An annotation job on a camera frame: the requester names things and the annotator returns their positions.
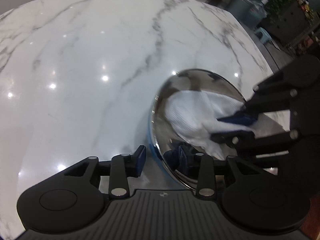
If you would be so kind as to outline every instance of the dark cabinet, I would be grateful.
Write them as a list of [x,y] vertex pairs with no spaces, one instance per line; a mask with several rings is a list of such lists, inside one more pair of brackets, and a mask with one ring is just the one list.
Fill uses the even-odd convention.
[[310,23],[306,19],[297,1],[294,1],[283,11],[279,20],[271,23],[271,21],[266,18],[260,25],[285,46],[308,28]]

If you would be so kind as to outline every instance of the blue stool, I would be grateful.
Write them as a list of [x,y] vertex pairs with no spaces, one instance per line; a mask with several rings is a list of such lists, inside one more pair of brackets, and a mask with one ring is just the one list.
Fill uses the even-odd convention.
[[256,35],[259,34],[259,33],[262,34],[262,37],[260,39],[260,42],[262,44],[266,44],[268,41],[272,40],[271,36],[269,35],[269,33],[264,28],[260,27],[260,28],[258,28],[258,29],[256,29],[254,31],[254,34],[256,34]]

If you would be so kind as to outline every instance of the blue gripper pad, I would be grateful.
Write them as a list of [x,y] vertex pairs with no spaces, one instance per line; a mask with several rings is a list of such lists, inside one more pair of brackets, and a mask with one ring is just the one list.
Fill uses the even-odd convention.
[[178,157],[179,157],[179,168],[178,170],[183,174],[183,175],[188,175],[188,160],[187,156],[182,149],[181,146],[178,148]]
[[176,170],[180,163],[179,163],[179,156],[178,156],[178,150],[171,150],[171,151],[166,151],[163,154],[163,158],[165,159],[165,162],[167,165],[174,171]]
[[138,151],[141,151],[141,152],[140,152],[138,159],[137,159],[136,169],[137,169],[138,176],[140,176],[142,173],[144,163],[146,162],[147,150],[146,150],[145,146],[140,145],[136,152],[138,152]]
[[237,112],[232,116],[220,118],[220,119],[218,119],[218,121],[250,126],[254,122],[256,122],[257,119],[248,115],[248,114],[244,114],[242,112]]

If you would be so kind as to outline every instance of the white cloth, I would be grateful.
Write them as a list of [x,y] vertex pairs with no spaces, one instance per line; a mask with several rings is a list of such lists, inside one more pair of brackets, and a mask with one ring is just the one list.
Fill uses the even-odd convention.
[[[269,125],[266,128],[266,122],[271,120],[266,116],[261,121],[259,117],[252,128],[217,120],[235,114],[242,105],[242,102],[218,93],[183,90],[168,98],[165,117],[174,131],[187,143],[200,146],[207,154],[224,160],[229,153],[223,154],[220,145],[210,140],[212,133],[245,130],[253,131],[256,136],[257,133],[265,136],[265,131],[275,126]],[[282,127],[278,124],[276,126],[276,130],[281,131]]]

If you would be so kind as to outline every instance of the white marble surface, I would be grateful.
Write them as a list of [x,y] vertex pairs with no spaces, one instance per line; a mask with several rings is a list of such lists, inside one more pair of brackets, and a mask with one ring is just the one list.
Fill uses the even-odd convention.
[[188,68],[224,76],[247,99],[272,74],[231,14],[194,0],[35,0],[3,14],[1,236],[23,231],[15,205],[28,187],[146,144],[156,91]]

